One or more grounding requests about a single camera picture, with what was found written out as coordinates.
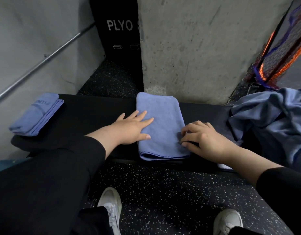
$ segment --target shoe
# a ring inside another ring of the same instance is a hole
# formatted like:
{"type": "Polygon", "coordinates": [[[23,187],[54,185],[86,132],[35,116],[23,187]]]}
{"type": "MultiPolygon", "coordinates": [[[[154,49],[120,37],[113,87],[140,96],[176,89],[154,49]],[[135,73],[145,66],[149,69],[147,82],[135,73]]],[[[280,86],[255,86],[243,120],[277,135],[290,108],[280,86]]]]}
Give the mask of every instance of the shoe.
{"type": "Polygon", "coordinates": [[[213,235],[228,235],[235,226],[243,227],[241,215],[234,209],[225,209],[215,218],[213,235]]]}
{"type": "Polygon", "coordinates": [[[113,230],[113,234],[121,235],[119,230],[119,218],[122,205],[120,196],[116,189],[112,187],[106,188],[102,193],[97,206],[104,206],[107,209],[109,216],[109,225],[113,230]]]}

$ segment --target concrete wall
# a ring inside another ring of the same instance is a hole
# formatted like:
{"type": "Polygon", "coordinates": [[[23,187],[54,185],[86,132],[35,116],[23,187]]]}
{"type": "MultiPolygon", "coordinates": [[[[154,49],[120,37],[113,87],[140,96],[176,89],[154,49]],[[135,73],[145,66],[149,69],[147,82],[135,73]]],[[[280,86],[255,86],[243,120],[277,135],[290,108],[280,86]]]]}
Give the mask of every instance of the concrete wall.
{"type": "MultiPolygon", "coordinates": [[[[0,0],[0,92],[93,22],[88,0],[0,0]]],[[[23,157],[8,126],[44,92],[76,94],[104,59],[96,28],[0,103],[0,159],[23,157]]]]}
{"type": "Polygon", "coordinates": [[[292,0],[138,0],[145,91],[225,104],[292,0]]]}

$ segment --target folded blue towel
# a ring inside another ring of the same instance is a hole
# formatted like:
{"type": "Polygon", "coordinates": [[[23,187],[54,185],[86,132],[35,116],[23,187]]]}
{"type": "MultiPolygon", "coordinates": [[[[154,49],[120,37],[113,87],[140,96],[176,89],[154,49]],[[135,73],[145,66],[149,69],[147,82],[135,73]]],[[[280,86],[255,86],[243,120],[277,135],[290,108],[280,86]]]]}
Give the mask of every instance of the folded blue towel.
{"type": "Polygon", "coordinates": [[[153,161],[184,159],[190,156],[190,151],[179,143],[184,120],[176,98],[140,92],[136,98],[136,109],[140,113],[147,110],[144,120],[154,118],[141,131],[151,136],[150,140],[138,142],[142,159],[153,161]]]}
{"type": "Polygon", "coordinates": [[[232,114],[229,123],[238,140],[251,129],[263,157],[301,172],[301,89],[244,96],[232,114]]]}
{"type": "Polygon", "coordinates": [[[58,94],[44,93],[9,130],[22,136],[36,136],[62,104],[63,100],[59,99],[58,94]]]}

